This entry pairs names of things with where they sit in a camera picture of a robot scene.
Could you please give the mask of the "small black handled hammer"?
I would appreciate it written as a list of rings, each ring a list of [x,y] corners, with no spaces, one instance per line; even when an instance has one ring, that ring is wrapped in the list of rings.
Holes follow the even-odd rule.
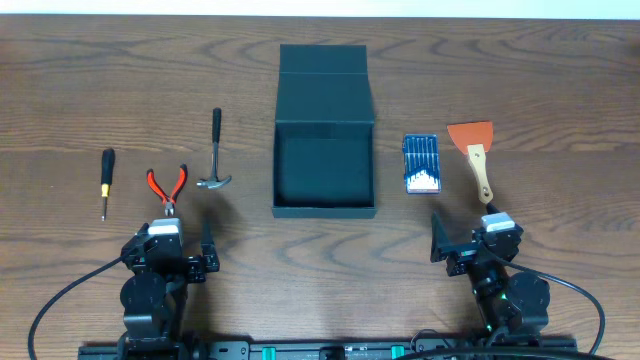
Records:
[[[224,179],[218,176],[218,155],[221,135],[222,110],[216,107],[212,110],[212,152],[211,152],[211,174],[208,179],[200,179],[196,185],[198,188],[215,190],[222,188],[232,181],[229,175]]]

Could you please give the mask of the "blue precision screwdriver set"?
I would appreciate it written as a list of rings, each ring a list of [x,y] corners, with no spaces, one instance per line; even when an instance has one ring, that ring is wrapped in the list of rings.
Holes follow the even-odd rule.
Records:
[[[406,134],[403,138],[404,182],[408,194],[441,192],[438,137],[435,134]]]

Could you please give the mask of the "black yellow screwdriver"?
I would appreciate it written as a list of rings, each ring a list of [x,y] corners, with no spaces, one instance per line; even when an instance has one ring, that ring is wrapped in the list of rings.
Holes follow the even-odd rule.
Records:
[[[113,181],[113,171],[115,165],[115,150],[107,148],[102,153],[101,159],[101,197],[102,197],[102,216],[101,220],[105,221],[107,217],[107,204],[110,189]]]

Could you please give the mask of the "orange scraper wooden handle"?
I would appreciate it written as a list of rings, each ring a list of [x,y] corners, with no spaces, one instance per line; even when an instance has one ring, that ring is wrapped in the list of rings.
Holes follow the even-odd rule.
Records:
[[[493,142],[491,121],[458,123],[447,126],[448,134],[456,148],[466,156],[474,174],[478,198],[483,204],[493,199],[486,168],[486,153]]]

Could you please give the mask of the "dark green flip-lid box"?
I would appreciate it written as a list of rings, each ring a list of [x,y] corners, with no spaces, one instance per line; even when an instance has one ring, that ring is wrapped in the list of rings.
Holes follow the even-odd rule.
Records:
[[[374,126],[365,46],[281,45],[274,217],[374,218]]]

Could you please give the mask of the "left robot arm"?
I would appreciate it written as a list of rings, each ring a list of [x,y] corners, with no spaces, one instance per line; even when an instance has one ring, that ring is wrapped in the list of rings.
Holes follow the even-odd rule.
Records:
[[[183,254],[178,218],[145,223],[122,247],[122,262],[133,276],[120,292],[126,332],[117,343],[117,357],[137,359],[207,359],[209,346],[181,324],[188,286],[203,283],[220,269],[211,226],[202,225],[201,253]]]

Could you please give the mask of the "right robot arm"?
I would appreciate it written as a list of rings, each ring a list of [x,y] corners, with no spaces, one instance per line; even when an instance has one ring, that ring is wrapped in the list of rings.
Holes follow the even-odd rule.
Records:
[[[493,338],[533,338],[549,322],[550,286],[529,272],[509,275],[523,229],[505,212],[481,217],[481,226],[455,240],[438,214],[431,217],[430,261],[444,261],[450,277],[466,275],[487,331]]]

